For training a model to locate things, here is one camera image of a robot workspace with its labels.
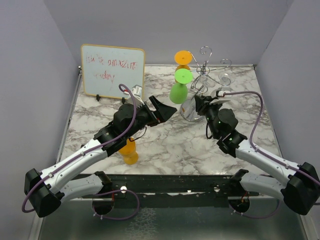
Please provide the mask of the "clear wine glass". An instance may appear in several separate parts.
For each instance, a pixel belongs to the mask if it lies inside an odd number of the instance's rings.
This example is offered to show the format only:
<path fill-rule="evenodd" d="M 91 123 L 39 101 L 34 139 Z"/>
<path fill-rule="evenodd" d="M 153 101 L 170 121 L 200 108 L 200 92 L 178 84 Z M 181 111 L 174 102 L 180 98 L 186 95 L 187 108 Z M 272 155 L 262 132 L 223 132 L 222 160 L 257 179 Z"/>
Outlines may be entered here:
<path fill-rule="evenodd" d="M 235 76 L 229 71 L 224 71 L 218 75 L 218 88 L 213 90 L 210 94 L 211 97 L 216 96 L 217 91 L 224 91 L 231 93 L 233 91 L 232 84 L 235 82 Z"/>

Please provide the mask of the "orange plastic glass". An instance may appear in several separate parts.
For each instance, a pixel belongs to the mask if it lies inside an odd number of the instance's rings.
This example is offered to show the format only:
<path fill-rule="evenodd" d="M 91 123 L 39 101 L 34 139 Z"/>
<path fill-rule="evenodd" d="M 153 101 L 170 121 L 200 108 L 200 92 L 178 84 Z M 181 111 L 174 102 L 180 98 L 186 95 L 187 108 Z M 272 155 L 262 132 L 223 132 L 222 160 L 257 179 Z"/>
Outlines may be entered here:
<path fill-rule="evenodd" d="M 136 152 L 136 142 L 132 137 L 126 141 L 126 145 L 118 153 L 127 165 L 134 165 L 138 162 L 139 155 Z"/>
<path fill-rule="evenodd" d="M 178 51 L 174 55 L 174 60 L 178 64 L 178 66 L 175 69 L 175 71 L 178 71 L 180 69 L 185 69 L 185 70 L 190 71 L 191 69 L 188 66 L 188 64 L 191 63 L 192 59 L 193 59 L 192 54 L 189 51 L 187 51 L 187 50 Z"/>

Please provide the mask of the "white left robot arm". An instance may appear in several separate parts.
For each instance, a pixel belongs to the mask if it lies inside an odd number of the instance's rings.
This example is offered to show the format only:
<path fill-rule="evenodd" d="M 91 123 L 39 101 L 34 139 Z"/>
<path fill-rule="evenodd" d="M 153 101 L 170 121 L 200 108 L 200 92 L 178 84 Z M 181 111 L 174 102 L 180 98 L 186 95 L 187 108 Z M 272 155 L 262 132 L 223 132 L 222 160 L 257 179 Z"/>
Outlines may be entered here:
<path fill-rule="evenodd" d="M 144 127 L 154 127 L 168 121 L 177 109 L 165 105 L 154 96 L 149 100 L 150 108 L 137 97 L 130 97 L 114 113 L 113 119 L 101 128 L 78 151 L 41 171 L 35 168 L 25 174 L 22 211 L 28 213 L 25 205 L 30 202 L 32 212 L 40 218 L 55 212 L 60 205 L 86 195 L 106 197 L 111 190 L 107 175 L 96 172 L 88 177 L 75 179 L 82 171 L 122 149 L 127 140 Z"/>

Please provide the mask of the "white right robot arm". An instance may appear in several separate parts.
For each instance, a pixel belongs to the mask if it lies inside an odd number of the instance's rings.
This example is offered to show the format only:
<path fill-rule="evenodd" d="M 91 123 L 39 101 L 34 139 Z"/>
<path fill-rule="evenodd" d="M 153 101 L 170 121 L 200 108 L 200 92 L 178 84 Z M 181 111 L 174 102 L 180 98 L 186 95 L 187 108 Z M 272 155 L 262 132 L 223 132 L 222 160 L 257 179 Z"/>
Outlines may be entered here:
<path fill-rule="evenodd" d="M 204 116 L 211 138 L 225 154 L 244 160 L 269 176 L 237 173 L 229 189 L 240 196 L 244 192 L 257 192 L 283 201 L 299 215 L 307 215 L 320 197 L 320 179 L 315 167 L 304 162 L 298 164 L 274 155 L 253 143 L 251 137 L 236 130 L 238 120 L 231 109 L 223 108 L 229 93 L 218 91 L 215 97 L 195 96 L 195 111 Z"/>

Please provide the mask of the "green plastic wine glass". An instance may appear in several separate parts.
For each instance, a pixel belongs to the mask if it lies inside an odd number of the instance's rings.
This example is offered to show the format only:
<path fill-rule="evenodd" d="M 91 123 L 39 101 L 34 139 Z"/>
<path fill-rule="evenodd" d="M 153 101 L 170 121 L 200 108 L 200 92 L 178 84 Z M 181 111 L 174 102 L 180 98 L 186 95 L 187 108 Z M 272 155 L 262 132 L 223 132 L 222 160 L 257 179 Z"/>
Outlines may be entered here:
<path fill-rule="evenodd" d="M 169 99 L 174 104 L 182 104 L 188 96 L 187 84 L 193 80 L 193 74 L 190 70 L 181 68 L 175 71 L 174 79 L 176 83 L 172 86 Z"/>

